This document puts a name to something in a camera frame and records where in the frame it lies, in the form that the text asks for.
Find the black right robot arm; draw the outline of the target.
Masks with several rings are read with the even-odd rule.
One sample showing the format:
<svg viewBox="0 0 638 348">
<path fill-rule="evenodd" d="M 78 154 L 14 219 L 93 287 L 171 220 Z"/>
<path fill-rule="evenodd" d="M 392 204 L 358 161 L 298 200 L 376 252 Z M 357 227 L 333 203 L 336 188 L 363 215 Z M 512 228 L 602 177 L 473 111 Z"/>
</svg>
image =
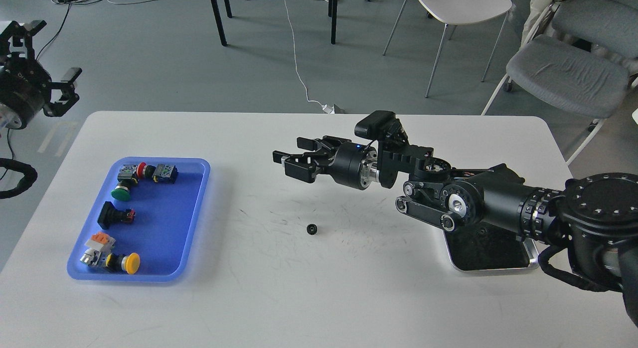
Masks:
<svg viewBox="0 0 638 348">
<path fill-rule="evenodd" d="M 326 135 L 299 137 L 301 154 L 274 151 L 285 175 L 313 183 L 327 174 L 335 182 L 367 189 L 375 181 L 392 187 L 406 173 L 402 214 L 447 232 L 488 223 L 547 247 L 538 258 L 545 274 L 582 290 L 622 294 L 637 321 L 637 176 L 603 173 L 570 179 L 558 191 L 524 184 L 506 164 L 460 170 L 412 145 L 403 135 L 383 135 L 377 148 Z"/>
</svg>

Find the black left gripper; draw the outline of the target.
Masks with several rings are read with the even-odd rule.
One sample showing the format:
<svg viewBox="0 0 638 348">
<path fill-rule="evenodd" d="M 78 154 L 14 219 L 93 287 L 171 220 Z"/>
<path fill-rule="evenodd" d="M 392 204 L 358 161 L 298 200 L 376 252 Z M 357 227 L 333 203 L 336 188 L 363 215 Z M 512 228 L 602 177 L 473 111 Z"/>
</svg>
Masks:
<svg viewBox="0 0 638 348">
<path fill-rule="evenodd" d="M 43 87 L 32 85 L 23 77 L 46 77 L 47 71 L 36 59 L 33 37 L 46 26 L 46 21 L 19 23 L 2 21 L 0 23 L 0 127 L 13 130 L 24 129 L 43 109 L 50 118 L 61 118 L 77 103 L 75 93 L 77 78 L 81 68 L 70 68 L 54 82 L 46 80 Z M 53 91 L 59 91 L 58 100 L 50 101 Z"/>
</svg>

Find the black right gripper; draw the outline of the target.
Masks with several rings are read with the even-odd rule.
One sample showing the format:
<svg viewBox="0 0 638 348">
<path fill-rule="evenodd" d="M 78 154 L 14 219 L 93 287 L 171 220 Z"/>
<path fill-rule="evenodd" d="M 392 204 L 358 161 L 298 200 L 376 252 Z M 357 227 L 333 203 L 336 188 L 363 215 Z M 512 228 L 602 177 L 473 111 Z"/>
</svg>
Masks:
<svg viewBox="0 0 638 348">
<path fill-rule="evenodd" d="M 297 137 L 297 148 L 305 152 L 273 151 L 273 162 L 282 164 L 285 175 L 294 179 L 313 183 L 317 175 L 328 173 L 335 182 L 359 190 L 380 181 L 374 147 L 324 135 L 317 139 Z"/>
</svg>

